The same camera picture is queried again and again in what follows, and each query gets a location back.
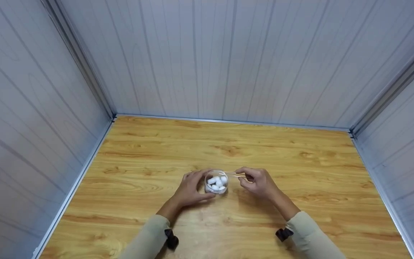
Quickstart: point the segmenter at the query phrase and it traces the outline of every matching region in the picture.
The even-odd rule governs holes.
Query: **grooved wall panel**
[[[30,258],[110,119],[39,0],[0,0],[0,258]]]
[[[408,0],[65,0],[118,113],[347,128],[414,57]]]
[[[414,80],[357,142],[414,243]]]

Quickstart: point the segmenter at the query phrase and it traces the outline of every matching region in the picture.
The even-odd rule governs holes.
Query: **metal edge trim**
[[[160,118],[160,119],[175,119],[175,120],[189,120],[189,121],[203,121],[203,122],[220,122],[220,123],[237,123],[237,124],[248,124],[248,125],[266,125],[266,126],[278,126],[278,127],[289,127],[289,128],[312,128],[315,130],[326,130],[326,131],[344,131],[349,132],[349,128],[336,128],[336,127],[324,127],[324,126],[307,126],[297,124],[279,124],[279,123],[261,123],[261,122],[247,122],[247,121],[231,121],[231,120],[213,120],[213,119],[197,119],[197,118],[183,118],[183,117],[170,117],[170,116],[152,116],[152,115],[139,115],[139,114],[128,114],[128,113],[117,113],[119,116],[132,116],[142,118]]]
[[[83,52],[82,47],[77,40],[76,35],[72,29],[72,24],[69,21],[66,12],[62,10],[62,5],[57,0],[40,0],[44,5],[52,23],[54,23],[59,35],[64,41],[67,49],[69,50],[74,62],[81,71],[87,86],[91,89],[94,97],[102,105],[105,112],[110,118],[113,118],[113,108],[111,107],[108,99],[105,97],[102,87],[100,87],[96,75],[94,74],[87,58]]]
[[[100,140],[98,140],[98,142],[95,144],[92,153],[87,158],[86,163],[82,167],[82,170],[81,170],[80,174],[76,178],[76,181],[72,185],[71,190],[69,191],[68,195],[65,197],[65,200],[63,201],[62,206],[59,208],[59,212],[57,212],[56,216],[53,218],[52,223],[49,226],[48,230],[46,231],[46,234],[42,238],[39,246],[33,252],[32,259],[39,259],[39,257],[41,256],[41,254],[44,251],[44,248],[46,247],[49,239],[51,238],[55,228],[59,224],[60,219],[62,218],[63,214],[65,213],[65,211],[66,211],[66,209],[69,205],[69,202],[71,202],[71,200],[74,196],[74,193],[76,192],[76,190],[79,187],[79,184],[81,183],[82,179],[86,175],[86,172],[89,169],[90,165],[92,164],[92,161],[97,156],[98,150],[102,146],[102,143],[105,140],[106,136],[108,135],[108,133],[109,133],[109,131],[110,131],[113,124],[114,124],[114,120],[109,122],[108,127],[103,132],[103,137]]]
[[[351,127],[354,137],[357,137],[376,117],[414,80],[414,59],[386,87],[382,95],[371,105],[363,116]]]
[[[400,220],[397,214],[396,209],[394,208],[394,206],[392,206],[391,201],[387,197],[386,191],[383,185],[381,184],[380,180],[375,174],[373,174],[373,172],[371,172],[372,170],[369,169],[368,164],[366,163],[366,158],[363,155],[363,150],[358,146],[357,140],[352,139],[352,143],[354,144],[355,149],[357,149],[360,159],[362,160],[365,168],[367,169],[368,175],[370,176],[370,179],[372,179],[372,182],[375,185],[376,190],[378,191],[379,196],[381,197],[381,200],[383,201],[387,212],[391,216],[391,219],[394,225],[396,225],[396,228],[399,231],[400,236],[404,240],[405,246],[407,247],[411,257],[414,259],[414,244],[411,240],[411,237],[408,235],[404,224],[402,223],[402,221]]]

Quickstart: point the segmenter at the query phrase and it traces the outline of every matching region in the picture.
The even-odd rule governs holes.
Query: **left hand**
[[[205,177],[211,170],[212,169],[202,169],[200,171],[192,171],[184,174],[180,186],[171,197],[171,200],[173,200],[179,208],[182,208],[202,200],[215,198],[215,194],[213,193],[201,194],[197,191],[197,184],[202,177]]]

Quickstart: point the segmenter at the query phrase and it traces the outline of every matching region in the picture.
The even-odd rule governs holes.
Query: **glass jar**
[[[206,193],[223,194],[228,190],[228,183],[229,179],[224,171],[218,169],[212,170],[204,179],[205,191]]]

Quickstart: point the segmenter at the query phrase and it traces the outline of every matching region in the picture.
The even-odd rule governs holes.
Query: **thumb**
[[[244,187],[245,189],[247,189],[247,190],[251,190],[253,187],[254,187],[254,183],[252,183],[252,182],[248,182],[246,179],[244,179],[244,178],[239,178],[239,181],[240,181],[240,185],[242,186],[242,187]]]
[[[205,193],[205,194],[199,194],[197,196],[197,201],[201,201],[201,200],[209,200],[211,198],[215,198],[215,194],[214,193]]]

